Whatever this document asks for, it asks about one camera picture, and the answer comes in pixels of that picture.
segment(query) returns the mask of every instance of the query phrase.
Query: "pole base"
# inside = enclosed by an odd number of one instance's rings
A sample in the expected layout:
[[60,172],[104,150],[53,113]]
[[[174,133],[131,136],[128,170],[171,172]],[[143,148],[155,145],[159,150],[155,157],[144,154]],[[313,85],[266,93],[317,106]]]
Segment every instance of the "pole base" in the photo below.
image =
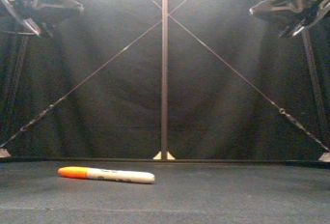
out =
[[322,157],[318,160],[323,162],[330,162],[330,153],[323,153]]
[[11,157],[7,149],[0,149],[0,158],[4,158],[4,157]]

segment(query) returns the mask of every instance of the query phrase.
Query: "orange marker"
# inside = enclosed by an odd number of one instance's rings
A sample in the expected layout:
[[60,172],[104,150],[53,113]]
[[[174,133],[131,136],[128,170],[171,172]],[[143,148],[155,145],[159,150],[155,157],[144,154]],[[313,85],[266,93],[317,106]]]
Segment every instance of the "orange marker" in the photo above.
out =
[[57,173],[65,178],[88,179],[113,182],[140,182],[152,183],[155,175],[144,172],[104,170],[89,167],[63,167],[57,169]]

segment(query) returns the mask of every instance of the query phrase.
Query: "marker cap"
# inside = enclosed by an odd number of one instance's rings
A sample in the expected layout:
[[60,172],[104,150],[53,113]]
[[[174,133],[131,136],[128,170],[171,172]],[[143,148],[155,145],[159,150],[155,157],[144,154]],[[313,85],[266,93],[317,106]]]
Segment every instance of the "marker cap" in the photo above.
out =
[[67,178],[87,179],[88,178],[88,167],[61,167],[57,169],[57,173]]

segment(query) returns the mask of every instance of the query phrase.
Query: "diagonal cable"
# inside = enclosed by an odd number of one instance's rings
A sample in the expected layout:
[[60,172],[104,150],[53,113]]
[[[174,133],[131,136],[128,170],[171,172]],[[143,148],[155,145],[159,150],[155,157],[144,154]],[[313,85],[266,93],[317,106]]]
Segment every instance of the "diagonal cable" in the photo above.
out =
[[52,103],[48,108],[40,112],[40,114],[29,121],[29,123],[20,128],[20,130],[15,133],[15,135],[0,145],[0,149],[12,142],[17,136],[27,132],[32,125],[47,115],[47,113],[68,98],[68,96],[88,82],[88,80],[105,68],[105,66],[128,50],[128,48],[154,30],[154,28],[162,23],[159,21],[150,27],[150,29],[124,47],[119,53],[107,60],[107,62],[89,74],[89,76],[68,91],[68,93],[59,98],[59,100]]
[[[156,6],[160,7],[158,2],[155,0],[151,0]],[[313,139],[315,143],[327,151],[330,152],[330,149],[323,145],[321,140],[307,131],[304,126],[299,123],[299,121],[288,114],[286,113],[286,110],[280,108],[275,102],[271,100],[271,98],[260,91],[260,89],[252,84],[252,82],[243,76],[243,74],[232,67],[232,65],[218,55],[218,53],[208,47],[208,45],[199,39],[199,37],[184,27],[184,25],[172,17],[172,13],[188,2],[190,0],[183,0],[183,2],[174,8],[174,10],[167,14],[167,16],[176,22],[176,24],[183,28],[183,30],[195,38],[195,40],[202,44],[202,46],[211,52],[211,54],[223,62],[223,64],[228,67],[228,69],[240,77],[240,79],[247,83],[247,85],[256,91],[256,93],[270,102],[270,104],[276,108],[279,114],[282,114],[286,119],[291,122],[291,124],[300,129],[307,136]]]
[[232,67],[232,65],[219,56],[219,54],[210,48],[210,46],[199,39],[199,37],[188,30],[187,27],[171,16],[168,17],[175,21],[175,23],[182,27],[182,29],[194,37],[194,39],[202,44],[202,46],[211,52],[211,54],[223,62],[228,69],[240,77],[240,79],[250,85],[250,87],[258,92],[258,94],[270,102],[270,104],[276,108],[279,114],[291,122],[291,124],[300,129],[306,135],[313,139],[313,141],[327,151],[330,149],[325,146],[322,141],[315,137],[315,135],[304,128],[302,123],[280,108],[271,98],[260,91],[260,89],[251,83],[251,81],[243,76],[243,74]]

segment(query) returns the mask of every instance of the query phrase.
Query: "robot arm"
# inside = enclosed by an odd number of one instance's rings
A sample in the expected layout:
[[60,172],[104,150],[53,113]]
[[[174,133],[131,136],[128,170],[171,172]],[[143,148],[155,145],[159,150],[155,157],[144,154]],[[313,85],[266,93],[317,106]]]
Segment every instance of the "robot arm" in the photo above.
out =
[[250,9],[250,14],[274,23],[279,36],[291,38],[329,15],[330,0],[266,0]]

